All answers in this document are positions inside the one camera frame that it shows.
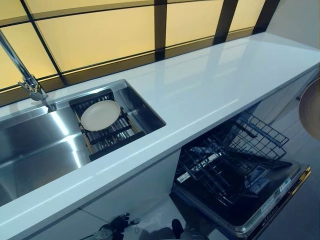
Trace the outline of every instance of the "backsplash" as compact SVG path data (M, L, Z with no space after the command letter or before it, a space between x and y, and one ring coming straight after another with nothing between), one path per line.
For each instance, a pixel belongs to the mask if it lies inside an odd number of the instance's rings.
M0 30L53 91L264 32L278 0L2 0ZM0 47L0 106L28 97Z

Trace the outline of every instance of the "white plate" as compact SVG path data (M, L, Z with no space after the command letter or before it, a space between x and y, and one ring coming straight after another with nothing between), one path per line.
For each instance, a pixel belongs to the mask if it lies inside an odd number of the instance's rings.
M120 106L115 101L98 101L84 111L80 122L89 131L99 131L113 124L120 111Z
M299 118L304 129L320 140L320 79L304 91L299 104Z

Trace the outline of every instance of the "floor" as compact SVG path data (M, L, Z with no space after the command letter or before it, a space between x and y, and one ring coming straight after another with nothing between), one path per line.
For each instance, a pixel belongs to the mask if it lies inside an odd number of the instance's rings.
M272 127L286 135L286 159L311 166L312 174L258 240L320 240L320 141L302 127L299 102L292 101L273 122ZM141 219L139 227L128 228L125 240L163 240L174 238L171 221L184 228L195 228L210 240L228 240L199 213L172 194Z

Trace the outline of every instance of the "dishwasher rack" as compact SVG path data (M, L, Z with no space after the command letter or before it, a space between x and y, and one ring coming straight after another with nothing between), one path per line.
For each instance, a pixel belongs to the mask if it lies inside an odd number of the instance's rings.
M118 119L111 126L99 131L86 130L80 121L82 114L91 105L105 100L115 100L111 89L69 101L89 149L91 161L146 135L144 131L135 126L123 107L121 107Z
M182 148L175 182L191 178L226 206L240 197L255 198L269 183L264 173L286 154L282 146L288 140L244 111Z

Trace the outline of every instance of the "dishwasher label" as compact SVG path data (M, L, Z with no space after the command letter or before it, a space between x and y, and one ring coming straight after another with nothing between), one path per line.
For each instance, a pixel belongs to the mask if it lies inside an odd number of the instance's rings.
M282 185L280 186L279 190L280 190L280 193L286 188L286 186L288 186L288 184L291 182L291 178L288 177L284 183L282 183Z
M263 213L275 200L275 196L272 195L269 199L262 205L261 213Z

